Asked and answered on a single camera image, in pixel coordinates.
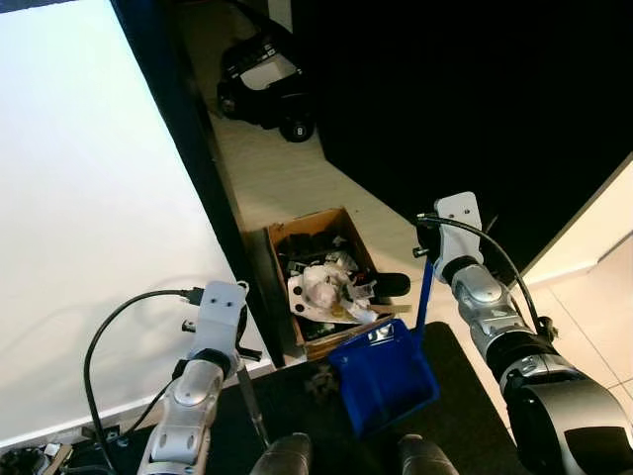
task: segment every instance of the black mat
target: black mat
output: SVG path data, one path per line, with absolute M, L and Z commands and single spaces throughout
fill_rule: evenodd
M 397 442 L 406 433 L 419 433 L 438 443 L 461 475 L 527 474 L 515 447 L 475 372 L 449 327 L 426 326 L 425 352 L 440 385 L 440 399 L 396 425 L 365 440 L 352 434 L 338 395 L 318 404 L 305 390 L 317 373 L 317 363 L 277 371 L 254 381 L 271 438 L 294 431 L 310 435 L 315 449 L 311 474 L 397 474 Z M 125 473 L 136 473 L 147 430 L 127 448 L 116 447 Z M 207 473 L 247 474 L 261 453 L 259 440 L 239 388 L 222 392 L 212 429 Z M 82 456 L 77 465 L 94 462 Z

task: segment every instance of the white wall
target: white wall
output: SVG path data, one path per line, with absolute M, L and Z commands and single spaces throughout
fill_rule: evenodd
M 528 284 L 591 268 L 633 231 L 633 154 L 627 160 L 628 164 L 528 270 Z
M 83 354 L 119 303 L 234 279 L 107 0 L 0 15 L 0 65 L 1 447 L 87 421 Z M 121 315 L 99 407 L 168 381 L 195 316 L 176 297 Z M 252 322 L 246 339 L 263 347 Z

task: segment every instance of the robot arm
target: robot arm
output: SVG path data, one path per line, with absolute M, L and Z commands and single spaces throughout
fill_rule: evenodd
M 138 475 L 204 474 L 222 386 L 246 371 L 235 347 L 245 325 L 247 291 L 225 282 L 205 289 L 192 348 L 182 374 L 165 392 L 164 414 L 149 437 Z
M 473 193 L 436 203 L 437 216 L 481 228 Z M 602 386 L 536 334 L 511 305 L 505 286 L 483 265 L 479 238 L 418 217 L 420 244 L 435 276 L 451 286 L 459 313 L 507 402 L 519 457 L 536 474 L 620 474 L 633 468 L 626 415 Z

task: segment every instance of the cardboard box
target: cardboard box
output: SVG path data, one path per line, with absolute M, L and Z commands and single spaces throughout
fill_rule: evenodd
M 274 224 L 269 226 L 266 229 L 266 232 L 268 235 L 270 249 L 273 253 L 273 260 L 275 262 L 279 285 L 284 290 L 286 299 L 288 299 L 288 287 L 286 284 L 286 277 L 284 276 L 284 270 L 282 269 L 282 264 L 278 257 L 277 251 L 279 244 L 289 235 L 308 234 L 310 236 L 314 236 L 315 234 L 323 231 L 329 231 L 347 239 L 348 243 L 351 245 L 350 254 L 358 264 L 359 268 L 361 270 L 376 272 L 376 266 L 374 265 L 369 252 L 367 252 L 365 244 L 363 244 L 362 239 L 358 235 L 358 231 L 356 231 L 354 223 L 344 208 L 321 211 L 319 213 L 297 218 L 296 220 L 288 223 Z M 384 300 L 380 303 L 389 304 L 389 301 Z M 298 319 L 301 317 L 297 317 L 294 314 L 291 315 L 297 345 L 303 346 L 306 349 L 308 360 L 320 359 L 327 356 L 328 353 L 344 341 L 376 327 L 385 319 L 393 317 L 392 314 L 384 314 L 372 324 L 348 326 L 347 330 L 307 341 L 302 334 L 301 326 L 298 322 Z

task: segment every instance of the dustpan handle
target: dustpan handle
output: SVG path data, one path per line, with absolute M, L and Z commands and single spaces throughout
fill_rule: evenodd
M 424 273 L 422 275 L 422 291 L 419 295 L 419 307 L 417 308 L 417 320 L 415 321 L 415 328 L 413 334 L 417 340 L 421 343 L 424 338 L 424 321 L 426 320 L 426 307 L 428 306 L 428 299 L 431 295 L 431 284 L 433 283 L 433 263 L 430 259 L 426 259 L 424 264 Z

